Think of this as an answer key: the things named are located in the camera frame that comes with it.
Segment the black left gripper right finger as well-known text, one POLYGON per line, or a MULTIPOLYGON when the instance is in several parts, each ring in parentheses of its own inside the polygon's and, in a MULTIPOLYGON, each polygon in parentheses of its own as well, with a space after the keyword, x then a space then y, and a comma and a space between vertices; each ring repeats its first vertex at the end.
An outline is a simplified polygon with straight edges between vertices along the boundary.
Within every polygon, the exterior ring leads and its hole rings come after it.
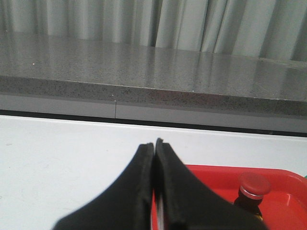
POLYGON ((254 215, 221 198, 179 159, 169 143, 155 145, 154 194, 165 230, 265 230, 254 215))

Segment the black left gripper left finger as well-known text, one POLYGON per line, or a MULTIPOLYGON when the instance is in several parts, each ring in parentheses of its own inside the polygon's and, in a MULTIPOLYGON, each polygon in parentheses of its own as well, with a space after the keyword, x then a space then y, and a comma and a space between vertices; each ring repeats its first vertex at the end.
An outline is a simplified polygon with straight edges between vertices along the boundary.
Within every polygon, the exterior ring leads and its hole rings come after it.
POLYGON ((141 144, 121 175, 98 197, 61 218, 56 230, 149 230, 153 143, 141 144))

